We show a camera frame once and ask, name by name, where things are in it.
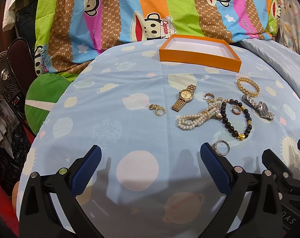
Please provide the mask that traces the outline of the silver wrist watch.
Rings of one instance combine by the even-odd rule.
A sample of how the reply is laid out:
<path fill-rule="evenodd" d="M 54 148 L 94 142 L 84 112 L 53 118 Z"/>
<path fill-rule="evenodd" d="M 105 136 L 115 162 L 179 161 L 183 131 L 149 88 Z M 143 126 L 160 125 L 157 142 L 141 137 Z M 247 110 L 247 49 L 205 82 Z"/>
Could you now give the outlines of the silver wrist watch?
<path fill-rule="evenodd" d="M 252 107 L 261 118 L 272 121 L 275 115 L 269 111 L 268 106 L 265 102 L 259 101 L 258 103 L 252 99 L 249 95 L 243 95 L 242 100 Z"/>

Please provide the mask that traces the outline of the gold braided bangle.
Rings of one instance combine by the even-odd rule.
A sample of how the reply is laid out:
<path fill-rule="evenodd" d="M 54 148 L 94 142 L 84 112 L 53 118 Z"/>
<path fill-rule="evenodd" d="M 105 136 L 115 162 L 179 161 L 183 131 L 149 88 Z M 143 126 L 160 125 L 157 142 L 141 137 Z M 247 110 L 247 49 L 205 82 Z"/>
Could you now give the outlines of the gold braided bangle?
<path fill-rule="evenodd" d="M 238 78 L 237 87 L 244 95 L 248 95 L 252 98 L 258 97 L 261 91 L 257 83 L 247 77 Z"/>

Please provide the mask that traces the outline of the gold wrist watch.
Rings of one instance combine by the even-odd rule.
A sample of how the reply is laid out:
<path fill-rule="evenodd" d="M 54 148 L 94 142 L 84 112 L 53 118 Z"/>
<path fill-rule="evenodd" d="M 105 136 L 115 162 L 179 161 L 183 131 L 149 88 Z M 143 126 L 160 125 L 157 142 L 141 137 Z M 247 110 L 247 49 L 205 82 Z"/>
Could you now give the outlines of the gold wrist watch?
<path fill-rule="evenodd" d="M 173 111 L 179 112 L 186 103 L 190 102 L 194 98 L 194 93 L 196 91 L 196 86 L 193 84 L 190 84 L 187 86 L 187 88 L 182 89 L 179 92 L 179 97 L 175 104 L 171 107 Z"/>

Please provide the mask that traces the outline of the gold hoop earring pair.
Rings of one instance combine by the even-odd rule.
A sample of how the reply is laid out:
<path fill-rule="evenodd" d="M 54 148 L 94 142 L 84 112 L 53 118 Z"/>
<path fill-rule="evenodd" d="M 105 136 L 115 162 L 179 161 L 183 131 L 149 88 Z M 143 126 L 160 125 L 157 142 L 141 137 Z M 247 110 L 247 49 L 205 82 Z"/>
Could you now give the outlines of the gold hoop earring pair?
<path fill-rule="evenodd" d="M 161 117 L 166 114 L 166 109 L 160 105 L 157 104 L 151 104 L 149 105 L 149 110 L 154 111 L 155 115 L 158 117 Z"/>

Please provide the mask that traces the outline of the rose gold hoop earring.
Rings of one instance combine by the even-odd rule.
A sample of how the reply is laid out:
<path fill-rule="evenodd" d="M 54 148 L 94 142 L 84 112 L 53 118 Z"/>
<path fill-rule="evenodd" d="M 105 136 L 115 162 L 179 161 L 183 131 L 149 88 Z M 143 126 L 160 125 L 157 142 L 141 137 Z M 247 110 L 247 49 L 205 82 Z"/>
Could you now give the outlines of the rose gold hoop earring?
<path fill-rule="evenodd" d="M 233 105 L 233 106 L 232 106 L 232 113 L 233 113 L 234 115 L 240 115 L 240 114 L 242 114 L 242 109 L 241 109 L 241 107 L 238 106 L 238 105 Z"/>

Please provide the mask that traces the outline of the pale blue pillow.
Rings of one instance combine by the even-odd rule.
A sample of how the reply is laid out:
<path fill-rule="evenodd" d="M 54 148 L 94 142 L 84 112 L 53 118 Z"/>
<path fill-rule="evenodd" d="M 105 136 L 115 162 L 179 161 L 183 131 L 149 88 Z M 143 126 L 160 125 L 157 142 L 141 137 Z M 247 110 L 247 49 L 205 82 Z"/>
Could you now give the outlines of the pale blue pillow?
<path fill-rule="evenodd" d="M 274 40 L 244 39 L 239 42 L 270 65 L 300 99 L 300 55 Z"/>

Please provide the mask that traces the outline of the grey floral fabric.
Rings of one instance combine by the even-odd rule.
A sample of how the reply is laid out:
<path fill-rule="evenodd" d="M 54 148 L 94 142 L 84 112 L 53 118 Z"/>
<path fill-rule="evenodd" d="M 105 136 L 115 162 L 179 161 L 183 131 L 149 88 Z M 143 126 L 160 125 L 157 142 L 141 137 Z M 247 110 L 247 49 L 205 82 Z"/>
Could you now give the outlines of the grey floral fabric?
<path fill-rule="evenodd" d="M 300 55 L 300 3 L 298 0 L 281 0 L 277 42 Z"/>

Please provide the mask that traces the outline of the green round cushion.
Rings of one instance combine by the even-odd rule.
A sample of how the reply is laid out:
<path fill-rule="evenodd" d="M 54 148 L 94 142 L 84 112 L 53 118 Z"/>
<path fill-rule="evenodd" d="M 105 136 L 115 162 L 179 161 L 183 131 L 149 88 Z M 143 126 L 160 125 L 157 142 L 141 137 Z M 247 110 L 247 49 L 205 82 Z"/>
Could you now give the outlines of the green round cushion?
<path fill-rule="evenodd" d="M 25 99 L 25 115 L 35 135 L 70 84 L 58 74 L 43 74 L 32 82 Z"/>

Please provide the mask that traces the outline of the orange shallow tray box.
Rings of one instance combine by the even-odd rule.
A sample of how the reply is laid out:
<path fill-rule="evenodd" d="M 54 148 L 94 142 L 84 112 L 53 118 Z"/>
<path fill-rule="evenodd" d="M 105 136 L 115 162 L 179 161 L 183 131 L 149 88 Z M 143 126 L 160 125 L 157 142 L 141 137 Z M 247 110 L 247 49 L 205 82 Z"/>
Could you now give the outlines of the orange shallow tray box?
<path fill-rule="evenodd" d="M 238 73 L 242 61 L 224 40 L 172 35 L 159 49 L 160 61 L 198 64 Z"/>

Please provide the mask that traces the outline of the light blue planet bedsheet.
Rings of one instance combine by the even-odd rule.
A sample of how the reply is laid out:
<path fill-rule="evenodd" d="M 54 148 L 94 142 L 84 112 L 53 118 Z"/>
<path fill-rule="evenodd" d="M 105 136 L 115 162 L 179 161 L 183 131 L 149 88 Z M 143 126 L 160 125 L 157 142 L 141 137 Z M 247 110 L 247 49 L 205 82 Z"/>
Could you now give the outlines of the light blue planet bedsheet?
<path fill-rule="evenodd" d="M 300 179 L 300 99 L 278 72 L 244 47 L 234 47 L 242 65 L 233 73 L 162 62 L 161 46 L 156 40 L 110 48 L 69 85 L 27 155 L 18 205 L 32 172 L 54 174 L 93 145 L 101 147 L 102 160 L 78 202 L 105 237 L 197 237 L 224 200 L 199 156 L 205 142 L 218 142 L 231 164 L 257 174 L 264 170 L 262 152 L 271 149 Z M 256 100 L 274 120 L 250 109 L 253 128 L 244 141 L 216 119 L 191 131 L 177 127 L 181 116 L 207 108 L 207 92 L 240 99 L 240 77 L 257 83 Z M 197 87 L 193 100 L 173 111 L 190 84 Z M 156 116 L 151 104 L 166 114 Z"/>

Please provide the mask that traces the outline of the black electric fan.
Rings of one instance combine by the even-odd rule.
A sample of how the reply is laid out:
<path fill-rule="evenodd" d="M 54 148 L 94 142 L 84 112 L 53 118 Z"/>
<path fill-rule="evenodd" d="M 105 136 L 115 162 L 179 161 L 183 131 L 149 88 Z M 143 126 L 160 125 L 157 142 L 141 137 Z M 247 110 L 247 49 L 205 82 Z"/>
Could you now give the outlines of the black electric fan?
<path fill-rule="evenodd" d="M 7 59 L 7 51 L 0 53 L 0 100 L 10 100 L 19 90 Z"/>

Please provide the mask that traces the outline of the colourful monkey print quilt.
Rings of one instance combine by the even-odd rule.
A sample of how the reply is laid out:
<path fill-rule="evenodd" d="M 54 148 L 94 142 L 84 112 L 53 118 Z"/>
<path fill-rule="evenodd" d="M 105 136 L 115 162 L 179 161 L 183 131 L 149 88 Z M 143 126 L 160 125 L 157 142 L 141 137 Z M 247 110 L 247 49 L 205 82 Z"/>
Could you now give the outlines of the colourful monkey print quilt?
<path fill-rule="evenodd" d="M 277 34 L 281 0 L 38 0 L 35 71 L 80 73 L 97 55 L 131 42 L 204 36 L 239 42 Z"/>

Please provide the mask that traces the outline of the hanging clothes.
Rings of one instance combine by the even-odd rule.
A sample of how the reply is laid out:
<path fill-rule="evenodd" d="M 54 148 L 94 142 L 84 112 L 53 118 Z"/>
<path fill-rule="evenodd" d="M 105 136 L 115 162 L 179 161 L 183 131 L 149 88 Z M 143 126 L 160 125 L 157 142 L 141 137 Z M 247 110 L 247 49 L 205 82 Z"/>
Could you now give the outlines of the hanging clothes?
<path fill-rule="evenodd" d="M 35 16 L 38 0 L 2 0 L 0 5 L 0 52 L 17 38 L 35 46 Z"/>

